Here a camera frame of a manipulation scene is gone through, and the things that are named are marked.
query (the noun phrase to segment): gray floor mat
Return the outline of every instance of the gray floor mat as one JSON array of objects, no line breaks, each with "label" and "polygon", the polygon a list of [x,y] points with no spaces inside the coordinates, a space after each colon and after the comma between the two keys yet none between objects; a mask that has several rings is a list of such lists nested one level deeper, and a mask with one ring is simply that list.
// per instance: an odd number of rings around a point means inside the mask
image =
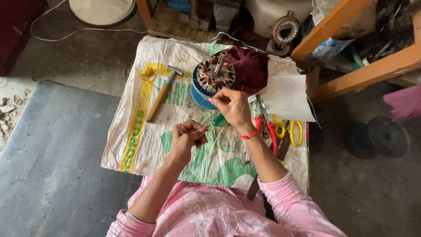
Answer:
[{"label": "gray floor mat", "polygon": [[40,81],[0,157],[0,236],[104,236],[141,176],[100,166],[120,98]]}]

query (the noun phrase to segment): hand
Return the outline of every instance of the hand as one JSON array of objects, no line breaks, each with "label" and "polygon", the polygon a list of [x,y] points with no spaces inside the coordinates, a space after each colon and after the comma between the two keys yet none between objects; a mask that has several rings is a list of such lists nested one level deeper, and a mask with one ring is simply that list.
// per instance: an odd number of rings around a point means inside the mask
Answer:
[{"label": "hand", "polygon": [[250,108],[245,92],[224,87],[214,97],[209,98],[209,101],[221,111],[232,126],[238,128],[242,135],[250,135],[256,130],[251,122]]},{"label": "hand", "polygon": [[203,126],[196,121],[187,120],[173,126],[171,149],[166,162],[175,162],[184,168],[192,157],[192,147],[200,148],[208,142],[205,132],[209,125]]}]

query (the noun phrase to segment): sleeve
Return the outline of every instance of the sleeve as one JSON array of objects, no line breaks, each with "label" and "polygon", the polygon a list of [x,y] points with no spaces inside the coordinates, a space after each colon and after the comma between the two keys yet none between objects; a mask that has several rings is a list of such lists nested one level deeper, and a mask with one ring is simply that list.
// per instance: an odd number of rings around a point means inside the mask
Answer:
[{"label": "sleeve", "polygon": [[111,223],[107,237],[143,237],[152,236],[156,224],[146,224],[137,220],[127,210],[120,210],[117,220]]},{"label": "sleeve", "polygon": [[258,179],[258,183],[260,190],[272,205],[278,223],[288,227],[294,234],[323,237],[346,236],[330,223],[312,198],[301,191],[289,171],[277,182],[262,183]]}]

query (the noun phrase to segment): pink painted fingernail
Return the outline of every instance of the pink painted fingernail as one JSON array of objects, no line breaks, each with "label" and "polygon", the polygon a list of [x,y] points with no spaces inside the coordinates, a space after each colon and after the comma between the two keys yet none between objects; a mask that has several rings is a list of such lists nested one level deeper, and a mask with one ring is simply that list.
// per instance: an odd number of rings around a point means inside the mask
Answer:
[{"label": "pink painted fingernail", "polygon": [[204,127],[201,127],[200,128],[200,132],[204,132],[204,131],[206,131],[206,129],[208,129],[209,128],[209,125],[206,125],[206,126],[204,126]]}]

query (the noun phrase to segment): white paper sheet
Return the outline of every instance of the white paper sheet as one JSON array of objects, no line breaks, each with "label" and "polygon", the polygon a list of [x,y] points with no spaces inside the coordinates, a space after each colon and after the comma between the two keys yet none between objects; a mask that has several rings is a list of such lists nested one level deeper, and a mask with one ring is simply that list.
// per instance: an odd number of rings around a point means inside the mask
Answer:
[{"label": "white paper sheet", "polygon": [[306,75],[270,76],[261,97],[267,113],[280,119],[316,121],[307,103]]}]

